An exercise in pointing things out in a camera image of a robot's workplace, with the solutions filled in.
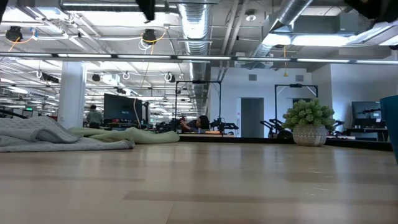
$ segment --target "metal frame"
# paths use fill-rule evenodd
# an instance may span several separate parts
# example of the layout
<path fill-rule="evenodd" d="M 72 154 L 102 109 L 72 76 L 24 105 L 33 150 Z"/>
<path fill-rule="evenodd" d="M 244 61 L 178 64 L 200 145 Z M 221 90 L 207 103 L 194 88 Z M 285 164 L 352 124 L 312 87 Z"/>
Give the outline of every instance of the metal frame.
<path fill-rule="evenodd" d="M 218 111 L 218 117 L 221 118 L 221 82 L 220 81 L 176 81 L 175 82 L 175 113 L 174 113 L 174 118 L 177 119 L 177 97 L 178 97 L 178 84 L 179 83 L 192 83 L 196 85 L 205 85 L 205 84 L 210 84 L 210 83 L 217 83 L 220 86 L 220 93 L 218 95 L 218 100 L 219 100 L 219 111 Z"/>
<path fill-rule="evenodd" d="M 239 62 L 293 62 L 293 63 L 335 63 L 355 65 L 398 65 L 396 60 L 375 59 L 336 59 L 336 58 L 285 58 L 285 57 L 235 57 L 213 55 L 140 55 L 140 54 L 72 54 L 72 53 L 25 53 L 0 52 L 0 57 L 17 57 L 36 60 L 86 61 L 86 62 L 203 62 L 203 61 L 239 61 Z"/>
<path fill-rule="evenodd" d="M 275 119 L 278 119 L 278 109 L 277 109 L 277 99 L 279 93 L 284 89 L 281 89 L 280 92 L 277 92 L 278 86 L 283 86 L 284 88 L 289 87 L 289 88 L 302 88 L 302 87 L 307 87 L 317 98 L 318 98 L 318 85 L 301 85 L 301 84 L 276 84 L 275 85 Z M 315 93 L 310 89 L 310 87 L 315 88 Z"/>

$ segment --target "white ceramic pot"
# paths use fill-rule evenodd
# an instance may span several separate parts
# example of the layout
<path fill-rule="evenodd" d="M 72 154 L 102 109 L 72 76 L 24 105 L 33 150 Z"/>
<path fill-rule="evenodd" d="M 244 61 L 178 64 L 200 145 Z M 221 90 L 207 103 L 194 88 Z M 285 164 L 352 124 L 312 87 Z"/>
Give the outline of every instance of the white ceramic pot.
<path fill-rule="evenodd" d="M 300 146 L 323 146 L 327 134 L 325 126 L 296 126 L 293 129 L 293 140 Z"/>

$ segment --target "ductwork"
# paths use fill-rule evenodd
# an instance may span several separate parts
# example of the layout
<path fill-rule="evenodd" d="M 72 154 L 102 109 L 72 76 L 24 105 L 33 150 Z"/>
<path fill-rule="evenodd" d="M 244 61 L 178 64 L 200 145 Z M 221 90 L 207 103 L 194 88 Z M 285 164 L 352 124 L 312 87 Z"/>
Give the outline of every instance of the ductwork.
<path fill-rule="evenodd" d="M 207 39 L 210 20 L 210 6 L 208 4 L 179 4 L 178 9 L 182 17 L 182 30 L 185 39 Z M 206 55 L 207 42 L 186 42 L 185 48 L 189 55 Z M 206 64 L 190 63 L 190 79 L 205 80 Z M 208 85 L 193 86 L 198 114 L 204 114 Z"/>
<path fill-rule="evenodd" d="M 267 16 L 264 23 L 263 36 L 264 39 L 267 35 L 277 29 L 283 29 L 287 32 L 292 32 L 293 23 L 303 13 L 303 11 L 311 4 L 313 0 L 284 0 L 280 5 L 279 11 Z M 266 45 L 261 43 L 255 51 L 250 55 L 251 57 L 265 57 L 270 51 L 273 45 Z M 264 63 L 247 63 L 242 65 L 243 68 L 264 68 Z"/>

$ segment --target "door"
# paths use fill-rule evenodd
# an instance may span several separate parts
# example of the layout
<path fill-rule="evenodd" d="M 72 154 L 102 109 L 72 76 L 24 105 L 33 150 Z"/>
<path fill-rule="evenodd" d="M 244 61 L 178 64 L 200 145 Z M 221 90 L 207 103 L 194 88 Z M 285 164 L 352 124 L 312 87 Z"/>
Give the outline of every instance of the door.
<path fill-rule="evenodd" d="M 260 121 L 264 120 L 263 98 L 242 98 L 241 101 L 241 137 L 263 138 L 264 126 Z"/>

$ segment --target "wall vent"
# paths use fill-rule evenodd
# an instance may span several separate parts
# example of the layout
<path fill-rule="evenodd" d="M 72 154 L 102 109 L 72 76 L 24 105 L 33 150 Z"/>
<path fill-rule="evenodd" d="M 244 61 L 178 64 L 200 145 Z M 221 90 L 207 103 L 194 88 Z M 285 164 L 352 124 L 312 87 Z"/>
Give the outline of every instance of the wall vent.
<path fill-rule="evenodd" d="M 249 81 L 257 81 L 257 75 L 256 74 L 249 74 Z"/>
<path fill-rule="evenodd" d="M 296 82 L 304 82 L 304 75 L 296 75 Z"/>

